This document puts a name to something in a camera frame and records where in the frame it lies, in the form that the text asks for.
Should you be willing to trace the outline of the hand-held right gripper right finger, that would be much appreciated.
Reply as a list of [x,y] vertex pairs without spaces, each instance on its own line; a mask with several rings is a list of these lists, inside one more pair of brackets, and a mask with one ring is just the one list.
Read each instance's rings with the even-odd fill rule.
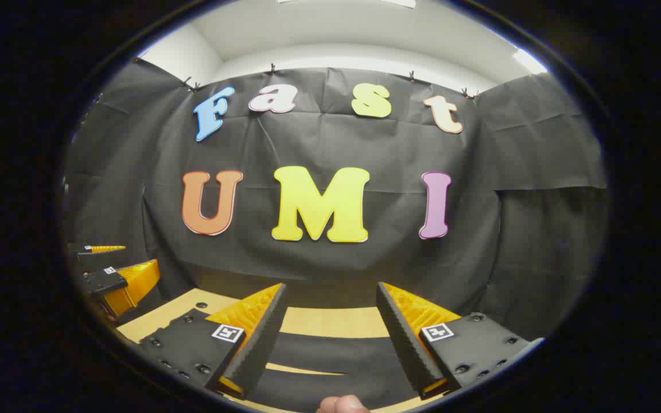
[[458,315],[385,282],[377,284],[376,306],[402,369],[423,400],[475,386],[542,342],[526,340],[481,312]]

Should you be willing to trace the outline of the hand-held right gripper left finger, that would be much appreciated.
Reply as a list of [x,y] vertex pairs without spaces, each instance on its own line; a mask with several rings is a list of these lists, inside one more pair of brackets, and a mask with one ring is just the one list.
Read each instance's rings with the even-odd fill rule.
[[216,312],[191,309],[139,340],[155,366],[204,391],[246,400],[266,369],[288,308],[276,284]]

